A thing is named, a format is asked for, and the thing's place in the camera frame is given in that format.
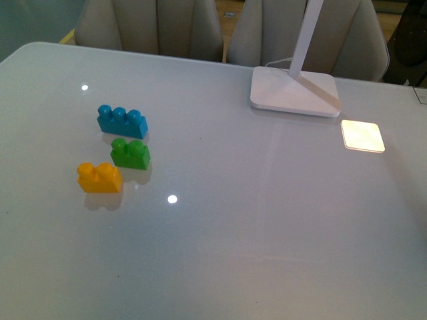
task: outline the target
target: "yellow lego brick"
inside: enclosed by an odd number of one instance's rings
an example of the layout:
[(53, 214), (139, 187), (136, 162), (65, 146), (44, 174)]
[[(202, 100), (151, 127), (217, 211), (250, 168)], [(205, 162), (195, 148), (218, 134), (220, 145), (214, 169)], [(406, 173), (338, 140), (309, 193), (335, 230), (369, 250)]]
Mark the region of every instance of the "yellow lego brick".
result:
[(119, 168), (110, 163), (101, 163), (96, 168), (91, 163), (82, 163), (77, 168), (77, 182), (87, 193), (118, 193), (121, 189)]

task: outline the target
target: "beige chair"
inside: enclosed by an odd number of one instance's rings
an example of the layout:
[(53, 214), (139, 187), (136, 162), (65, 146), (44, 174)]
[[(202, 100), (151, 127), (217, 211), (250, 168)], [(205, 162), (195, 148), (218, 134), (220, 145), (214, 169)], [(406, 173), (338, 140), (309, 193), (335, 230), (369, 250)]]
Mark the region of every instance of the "beige chair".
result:
[(214, 0), (87, 0), (77, 45), (222, 61)]
[[(304, 0), (246, 0), (227, 62), (255, 67), (292, 57), (305, 8)], [(378, 81), (388, 61), (371, 0), (324, 0), (303, 70)]]

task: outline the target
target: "green lego brick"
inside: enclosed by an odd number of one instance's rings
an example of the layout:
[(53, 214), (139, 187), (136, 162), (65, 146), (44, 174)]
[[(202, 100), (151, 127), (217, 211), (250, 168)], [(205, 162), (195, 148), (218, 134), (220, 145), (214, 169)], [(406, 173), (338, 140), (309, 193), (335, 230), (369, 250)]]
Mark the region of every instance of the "green lego brick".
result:
[(151, 157), (148, 147), (140, 140), (126, 143), (124, 138), (114, 139), (111, 143), (113, 151), (110, 153), (117, 167), (147, 170)]

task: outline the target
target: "lamp base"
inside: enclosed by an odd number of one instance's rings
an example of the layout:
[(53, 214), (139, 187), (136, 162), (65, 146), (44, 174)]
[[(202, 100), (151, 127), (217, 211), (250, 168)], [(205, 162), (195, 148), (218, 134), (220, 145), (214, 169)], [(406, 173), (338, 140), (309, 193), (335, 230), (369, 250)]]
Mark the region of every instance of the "lamp base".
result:
[(337, 117), (341, 112), (331, 75), (301, 71), (296, 79), (284, 69), (256, 67), (252, 75), (251, 105), (255, 108)]

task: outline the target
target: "white table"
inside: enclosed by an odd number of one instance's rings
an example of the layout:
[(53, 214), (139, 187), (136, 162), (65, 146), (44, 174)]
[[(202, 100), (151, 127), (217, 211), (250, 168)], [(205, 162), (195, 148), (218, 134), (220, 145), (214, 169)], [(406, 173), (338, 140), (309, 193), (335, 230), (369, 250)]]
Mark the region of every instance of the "white table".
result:
[[(257, 110), (251, 77), (46, 43), (2, 62), (0, 319), (427, 319), (427, 105), (337, 79), (336, 119)], [(104, 103), (149, 126), (118, 195), (76, 182), (110, 161)]]

